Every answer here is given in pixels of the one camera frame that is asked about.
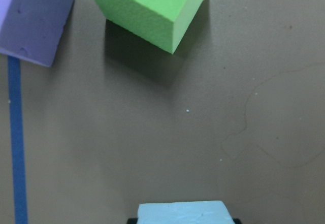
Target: purple cube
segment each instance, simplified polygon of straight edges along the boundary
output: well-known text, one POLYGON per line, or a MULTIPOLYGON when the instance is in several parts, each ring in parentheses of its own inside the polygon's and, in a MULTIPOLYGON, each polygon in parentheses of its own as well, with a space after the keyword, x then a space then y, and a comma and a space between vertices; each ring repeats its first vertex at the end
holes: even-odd
POLYGON ((0 0, 0 53, 50 67, 74 0, 0 0))

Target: blue line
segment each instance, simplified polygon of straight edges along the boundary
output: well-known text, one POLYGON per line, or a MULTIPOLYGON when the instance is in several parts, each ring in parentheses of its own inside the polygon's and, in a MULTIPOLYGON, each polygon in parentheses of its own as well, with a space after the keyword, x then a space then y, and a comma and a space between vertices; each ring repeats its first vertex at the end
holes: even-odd
POLYGON ((22 125, 20 61, 8 56, 11 152, 16 224, 28 224, 22 125))

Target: green cube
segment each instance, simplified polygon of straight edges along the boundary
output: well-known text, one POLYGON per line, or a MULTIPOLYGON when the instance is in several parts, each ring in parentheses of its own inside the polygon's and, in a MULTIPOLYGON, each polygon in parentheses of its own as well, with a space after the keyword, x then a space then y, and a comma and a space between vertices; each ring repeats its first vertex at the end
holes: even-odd
POLYGON ((105 17, 174 53, 203 0, 95 0, 105 17))

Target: foam block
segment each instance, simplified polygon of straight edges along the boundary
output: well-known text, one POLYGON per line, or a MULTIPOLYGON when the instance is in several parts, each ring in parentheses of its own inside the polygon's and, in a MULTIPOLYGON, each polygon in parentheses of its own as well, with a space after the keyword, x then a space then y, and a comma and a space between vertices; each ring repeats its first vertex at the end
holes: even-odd
POLYGON ((49 67, 74 0, 0 0, 0 53, 49 67))
POLYGON ((174 53, 203 0, 95 0, 110 21, 174 53))
POLYGON ((138 224, 234 224, 222 201, 141 204, 138 224))

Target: concrete floor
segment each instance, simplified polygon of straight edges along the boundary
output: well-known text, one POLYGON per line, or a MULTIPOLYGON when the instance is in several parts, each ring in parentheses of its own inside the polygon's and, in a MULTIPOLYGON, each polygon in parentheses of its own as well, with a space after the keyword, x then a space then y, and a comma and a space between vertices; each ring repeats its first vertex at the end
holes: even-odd
MULTIPOLYGON (((126 223, 223 200, 243 224, 325 219, 325 0, 205 0, 174 55, 76 0, 47 69, 21 63, 29 222, 126 223)), ((0 56, 0 219, 14 223, 0 56)))

